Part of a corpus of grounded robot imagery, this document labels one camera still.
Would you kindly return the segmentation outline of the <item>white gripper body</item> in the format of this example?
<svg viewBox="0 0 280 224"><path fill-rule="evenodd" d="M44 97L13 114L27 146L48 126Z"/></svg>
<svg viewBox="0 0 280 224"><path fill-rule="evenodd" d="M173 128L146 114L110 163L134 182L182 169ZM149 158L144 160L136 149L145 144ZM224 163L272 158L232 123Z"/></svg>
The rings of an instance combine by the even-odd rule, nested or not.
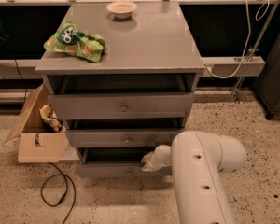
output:
<svg viewBox="0 0 280 224"><path fill-rule="evenodd" d="M156 155L154 152L149 152L150 158L146 161L150 172L158 171L162 168L161 163L157 161Z"/></svg>

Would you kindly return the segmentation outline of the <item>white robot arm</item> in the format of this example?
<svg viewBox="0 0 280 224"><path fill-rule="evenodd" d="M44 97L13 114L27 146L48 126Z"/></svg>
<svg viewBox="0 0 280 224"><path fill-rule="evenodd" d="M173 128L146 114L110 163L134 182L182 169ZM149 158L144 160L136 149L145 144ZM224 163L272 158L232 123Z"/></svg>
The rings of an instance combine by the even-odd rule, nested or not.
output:
<svg viewBox="0 0 280 224"><path fill-rule="evenodd" d="M219 174L240 170L246 160L244 145L233 137L184 131L146 154L142 170L171 168L180 224L235 224Z"/></svg>

